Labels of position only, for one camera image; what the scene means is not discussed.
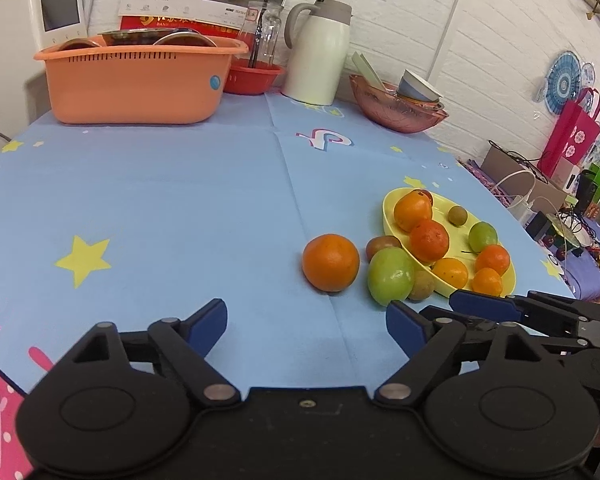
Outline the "brown-green round fruit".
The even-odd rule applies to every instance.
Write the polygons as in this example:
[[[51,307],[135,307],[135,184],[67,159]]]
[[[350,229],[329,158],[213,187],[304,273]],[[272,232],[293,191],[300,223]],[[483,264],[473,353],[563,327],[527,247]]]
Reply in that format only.
[[[453,206],[446,216],[452,226],[464,226],[468,220],[468,212],[462,206]]]

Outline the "red round fruit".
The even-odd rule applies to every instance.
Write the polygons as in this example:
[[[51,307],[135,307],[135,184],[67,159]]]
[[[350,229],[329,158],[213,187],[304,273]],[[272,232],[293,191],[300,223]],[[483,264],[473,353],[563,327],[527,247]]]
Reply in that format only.
[[[431,206],[434,204],[434,198],[432,197],[431,193],[427,190],[423,190],[422,188],[419,188],[418,190],[414,190],[416,193],[418,193],[419,195],[422,196],[426,196],[429,200],[429,203],[431,204]]]

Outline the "small orange plate front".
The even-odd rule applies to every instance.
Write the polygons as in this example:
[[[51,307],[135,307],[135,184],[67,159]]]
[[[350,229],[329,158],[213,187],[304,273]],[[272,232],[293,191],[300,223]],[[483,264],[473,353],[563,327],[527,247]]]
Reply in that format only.
[[[503,281],[498,272],[491,268],[478,270],[471,281],[471,290],[492,297],[503,295]]]

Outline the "yellow-orange fruit plate left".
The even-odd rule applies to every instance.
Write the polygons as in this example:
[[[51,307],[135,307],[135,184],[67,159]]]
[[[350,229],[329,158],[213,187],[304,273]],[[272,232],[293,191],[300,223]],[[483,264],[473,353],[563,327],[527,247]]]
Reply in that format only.
[[[455,258],[442,258],[431,268],[434,275],[454,288],[464,288],[468,282],[468,269],[463,261]]]

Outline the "large orange plate right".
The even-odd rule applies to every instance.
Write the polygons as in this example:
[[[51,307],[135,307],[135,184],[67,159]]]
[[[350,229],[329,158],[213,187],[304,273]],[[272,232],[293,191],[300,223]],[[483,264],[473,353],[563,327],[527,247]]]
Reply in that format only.
[[[510,267],[510,255],[508,251],[499,244],[488,245],[483,248],[476,259],[475,269],[491,269],[498,275],[504,275]]]

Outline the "small olive fruit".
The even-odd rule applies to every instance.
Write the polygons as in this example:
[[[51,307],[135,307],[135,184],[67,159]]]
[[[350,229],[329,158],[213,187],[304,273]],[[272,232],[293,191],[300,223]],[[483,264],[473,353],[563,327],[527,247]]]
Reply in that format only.
[[[436,288],[434,278],[424,270],[417,270],[414,274],[413,288],[408,295],[408,299],[414,302],[421,302],[429,298]]]

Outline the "green fruit in plate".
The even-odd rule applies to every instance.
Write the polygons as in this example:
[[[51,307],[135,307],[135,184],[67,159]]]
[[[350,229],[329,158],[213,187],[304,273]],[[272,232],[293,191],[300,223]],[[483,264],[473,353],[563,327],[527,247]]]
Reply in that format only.
[[[470,249],[479,255],[484,248],[498,244],[498,232],[488,222],[477,222],[469,230],[468,244]]]

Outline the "yellow plastic plate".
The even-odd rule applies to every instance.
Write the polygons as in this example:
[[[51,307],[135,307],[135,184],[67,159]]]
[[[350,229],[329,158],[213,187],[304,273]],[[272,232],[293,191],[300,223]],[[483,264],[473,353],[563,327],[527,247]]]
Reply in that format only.
[[[394,221],[394,206],[396,206],[396,203],[403,196],[412,191],[413,188],[395,188],[394,190],[388,192],[384,197],[381,205],[384,232],[386,235],[393,235],[400,240],[403,248],[414,261],[416,268],[425,270],[434,277],[434,280],[436,281],[436,287],[434,288],[434,291],[445,298],[449,298],[452,292],[456,291],[456,287],[447,283],[445,280],[442,280],[442,278],[439,278],[437,275],[434,275],[431,272],[432,263],[422,263],[411,253],[410,237],[403,230],[401,230]],[[432,218],[434,221],[437,221],[445,227],[450,238],[450,248],[446,252],[445,257],[455,258],[464,263],[468,270],[468,283],[464,286],[464,289],[471,290],[471,281],[475,275],[475,262],[478,255],[472,252],[470,249],[468,234],[470,229],[476,223],[478,223],[480,219],[477,218],[472,212],[468,212],[468,219],[464,226],[452,226],[446,216],[448,215],[449,210],[453,206],[456,206],[456,203],[437,193],[431,193],[431,195],[434,199],[434,203],[432,204]]]

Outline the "large green fruit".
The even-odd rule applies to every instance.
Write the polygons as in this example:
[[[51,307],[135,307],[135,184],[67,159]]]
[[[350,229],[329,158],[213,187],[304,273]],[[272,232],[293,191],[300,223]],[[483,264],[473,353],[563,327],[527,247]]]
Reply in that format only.
[[[370,260],[367,288],[381,307],[405,300],[414,286],[415,267],[408,253],[397,247],[381,249]]]

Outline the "dark red-brown fruit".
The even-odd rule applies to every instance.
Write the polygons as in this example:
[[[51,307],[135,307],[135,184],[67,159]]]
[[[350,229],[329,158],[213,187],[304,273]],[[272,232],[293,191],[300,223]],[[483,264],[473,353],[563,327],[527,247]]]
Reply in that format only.
[[[373,259],[373,256],[376,255],[383,249],[386,248],[401,248],[402,244],[398,238],[393,235],[383,235],[372,238],[367,244],[365,248],[367,261]]]

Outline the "orange top of plate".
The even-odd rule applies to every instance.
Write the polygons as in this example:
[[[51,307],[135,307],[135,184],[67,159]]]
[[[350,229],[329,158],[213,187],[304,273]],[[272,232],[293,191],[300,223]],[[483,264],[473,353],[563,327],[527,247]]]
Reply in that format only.
[[[426,196],[412,191],[396,202],[393,219],[400,230],[409,233],[420,222],[432,219],[432,206]]]

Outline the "orange outside plate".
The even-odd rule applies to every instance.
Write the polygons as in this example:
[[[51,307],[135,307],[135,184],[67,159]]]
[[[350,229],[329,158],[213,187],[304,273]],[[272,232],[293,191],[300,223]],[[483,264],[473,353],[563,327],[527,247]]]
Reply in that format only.
[[[301,269],[306,280],[322,292],[342,292],[358,276],[358,248],[338,234],[323,234],[303,249]]]

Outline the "cardboard box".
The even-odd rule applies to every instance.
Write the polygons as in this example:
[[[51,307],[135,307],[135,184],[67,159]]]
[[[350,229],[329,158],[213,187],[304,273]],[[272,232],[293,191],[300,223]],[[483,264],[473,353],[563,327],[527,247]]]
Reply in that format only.
[[[564,206],[567,193],[516,152],[492,145],[480,169],[510,198],[528,196],[528,203],[535,211],[549,212],[550,206],[557,210]]]

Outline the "blue cartoon tablecloth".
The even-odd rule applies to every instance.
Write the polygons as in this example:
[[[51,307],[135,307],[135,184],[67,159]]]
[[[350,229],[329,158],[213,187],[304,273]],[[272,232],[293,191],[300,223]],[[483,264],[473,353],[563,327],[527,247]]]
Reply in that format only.
[[[309,240],[358,249],[395,188],[443,195],[498,231],[517,292],[568,287],[512,215],[429,136],[353,106],[226,96],[188,127],[66,126],[52,115],[0,152],[0,479],[29,471],[12,427],[31,389],[100,321],[142,330],[228,307],[211,363],[252,387],[375,388],[403,363],[359,275],[326,295]]]

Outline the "pink gift bag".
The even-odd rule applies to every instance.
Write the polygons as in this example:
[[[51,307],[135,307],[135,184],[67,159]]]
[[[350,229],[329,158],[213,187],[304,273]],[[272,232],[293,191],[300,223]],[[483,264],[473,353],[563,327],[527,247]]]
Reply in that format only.
[[[558,162],[577,165],[600,135],[600,92],[585,87],[575,100],[568,100],[559,115],[550,140],[538,162],[545,177],[553,177]]]

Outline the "stacked white bowls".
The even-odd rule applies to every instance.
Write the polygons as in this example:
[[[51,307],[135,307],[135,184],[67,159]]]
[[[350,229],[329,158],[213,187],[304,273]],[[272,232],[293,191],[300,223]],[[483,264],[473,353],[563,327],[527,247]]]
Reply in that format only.
[[[380,79],[362,53],[354,52],[351,60],[358,70],[358,76],[351,77],[351,88],[361,108],[388,105],[401,99],[427,110],[442,110],[442,94],[422,77],[406,70],[394,86]]]

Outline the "blue round fan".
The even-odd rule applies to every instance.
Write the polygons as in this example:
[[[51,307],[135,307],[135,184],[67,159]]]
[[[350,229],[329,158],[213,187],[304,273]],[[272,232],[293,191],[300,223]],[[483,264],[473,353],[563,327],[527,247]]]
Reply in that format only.
[[[582,88],[581,62],[572,51],[562,52],[546,75],[545,105],[554,116],[562,114],[568,101],[574,100]]]

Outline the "orange plastic basket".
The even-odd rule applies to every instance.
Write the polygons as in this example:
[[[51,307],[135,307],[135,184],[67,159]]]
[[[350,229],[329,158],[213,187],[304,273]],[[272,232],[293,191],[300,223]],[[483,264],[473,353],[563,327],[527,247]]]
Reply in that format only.
[[[214,37],[212,47],[49,47],[45,64],[50,108],[65,124],[186,125],[219,107],[230,64],[248,51],[237,39]]]

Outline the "small red basket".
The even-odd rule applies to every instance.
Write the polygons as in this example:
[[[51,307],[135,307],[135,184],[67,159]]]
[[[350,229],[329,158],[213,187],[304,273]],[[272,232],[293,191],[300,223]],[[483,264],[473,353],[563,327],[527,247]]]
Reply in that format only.
[[[267,92],[284,71],[282,66],[262,62],[250,67],[245,58],[235,58],[230,66],[224,91],[240,96],[258,96]]]

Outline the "white thermos jug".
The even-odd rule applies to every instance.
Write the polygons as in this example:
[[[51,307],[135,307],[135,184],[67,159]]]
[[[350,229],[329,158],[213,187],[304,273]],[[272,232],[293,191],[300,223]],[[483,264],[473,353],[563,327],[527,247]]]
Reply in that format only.
[[[298,3],[284,39],[290,50],[282,93],[312,105],[332,105],[350,44],[352,8],[338,0]]]

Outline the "glass jar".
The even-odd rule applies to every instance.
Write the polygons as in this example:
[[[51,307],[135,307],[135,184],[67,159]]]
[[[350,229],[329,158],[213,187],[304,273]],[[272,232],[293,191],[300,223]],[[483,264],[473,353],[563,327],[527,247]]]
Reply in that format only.
[[[282,19],[282,7],[271,0],[249,3],[238,39],[248,46],[244,61],[249,68],[271,67]]]

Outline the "white water dispenser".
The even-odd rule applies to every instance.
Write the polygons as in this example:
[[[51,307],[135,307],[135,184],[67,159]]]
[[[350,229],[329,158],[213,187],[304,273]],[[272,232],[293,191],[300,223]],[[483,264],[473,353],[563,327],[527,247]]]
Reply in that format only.
[[[19,136],[50,110],[34,56],[87,35],[93,0],[0,0],[0,133]]]

